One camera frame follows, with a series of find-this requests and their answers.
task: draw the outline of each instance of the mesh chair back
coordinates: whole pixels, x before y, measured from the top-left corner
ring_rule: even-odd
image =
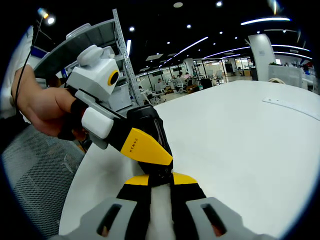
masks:
[[[47,136],[32,125],[1,156],[18,203],[46,238],[59,232],[65,199],[83,157],[72,141]]]

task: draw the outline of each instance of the white round table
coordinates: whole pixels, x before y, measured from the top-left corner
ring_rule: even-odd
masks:
[[[320,121],[263,102],[265,98],[320,115],[320,96],[257,81],[211,87],[155,109],[163,119],[174,171],[195,178],[207,197],[240,214],[251,231],[280,238],[313,193],[320,166]],[[140,174],[136,162],[113,147],[101,150],[92,144],[70,186],[59,234],[77,228],[84,213],[105,198],[116,197],[127,179]],[[150,228],[158,229],[149,236],[160,236],[171,224],[170,206],[166,206],[170,205],[169,189],[164,188],[152,190],[152,199],[158,195],[167,199],[151,203]]]

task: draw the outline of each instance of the black cable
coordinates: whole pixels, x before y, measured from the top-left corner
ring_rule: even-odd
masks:
[[[23,64],[23,67],[22,67],[22,70],[21,70],[21,73],[20,73],[20,76],[19,76],[18,84],[17,84],[17,86],[16,86],[14,105],[15,105],[15,109],[16,109],[17,113],[19,112],[19,108],[18,108],[18,91],[19,91],[19,86],[20,86],[22,74],[23,74],[23,72],[24,72],[24,70],[25,70],[25,67],[26,67],[26,65],[27,65],[27,61],[28,61],[28,59],[30,58],[31,49],[32,49],[32,48],[35,46],[35,44],[36,44],[36,41],[37,41],[37,38],[38,38],[38,34],[39,34],[39,30],[40,30],[40,27],[41,27],[42,20],[43,20],[43,18],[41,18],[40,23],[39,23],[39,25],[38,25],[38,30],[37,30],[37,32],[36,32],[34,42],[33,42],[33,44],[31,45],[30,52],[29,52],[29,54],[28,54],[28,56],[27,56],[27,58],[26,58],[26,60],[25,60],[25,62],[24,62],[24,64]]]
[[[87,150],[85,149],[85,146],[83,145],[83,143],[80,140],[78,140],[78,142],[79,142],[80,146],[82,147],[83,151],[85,153],[87,153]]]

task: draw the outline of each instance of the ceiling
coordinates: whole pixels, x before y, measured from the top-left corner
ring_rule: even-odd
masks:
[[[174,8],[176,1],[149,1],[149,0],[123,0],[121,3],[101,3],[90,1],[90,4],[77,5],[66,3],[61,5],[46,5],[49,14],[56,17],[54,25],[43,24],[36,42],[36,46],[51,51],[55,46],[66,39],[66,35],[77,27],[90,23],[95,25],[113,18],[112,9],[117,8],[120,24],[125,40],[132,40],[130,59],[135,74],[141,69],[150,67],[156,69],[162,64],[163,67],[176,65],[187,58],[204,58],[206,56],[247,47],[246,39],[249,35],[266,33],[272,44],[292,45],[308,49],[311,46],[307,38],[301,34],[298,40],[299,25],[292,19],[286,8],[280,6],[278,16],[288,17],[292,21],[259,22],[248,25],[241,25],[242,22],[263,17],[272,17],[273,9],[268,5],[267,0],[246,0],[231,1],[224,0],[221,7],[216,7],[216,1],[183,1],[183,6]],[[268,29],[287,29],[287,31],[264,31]],[[179,53],[191,44],[208,37],[206,40],[187,49],[176,57],[173,57],[167,64],[170,54]],[[289,48],[274,47],[274,51],[289,52]],[[146,61],[148,56],[163,54],[152,62]],[[250,56],[250,48],[235,51],[235,54]],[[299,54],[312,57],[310,52],[300,51]],[[221,58],[226,55],[218,54],[214,57]]]

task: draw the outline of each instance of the white pillar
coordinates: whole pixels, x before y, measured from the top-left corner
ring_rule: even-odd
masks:
[[[231,63],[231,65],[232,65],[233,71],[235,71],[237,69],[235,59],[234,58],[228,58],[228,59],[229,59],[229,62]]]
[[[258,81],[269,80],[269,63],[276,62],[270,39],[265,34],[250,35],[249,41],[253,53]]]
[[[185,71],[188,72],[190,75],[192,75],[193,74],[192,67],[194,65],[193,58],[184,59],[183,64],[184,64]]]

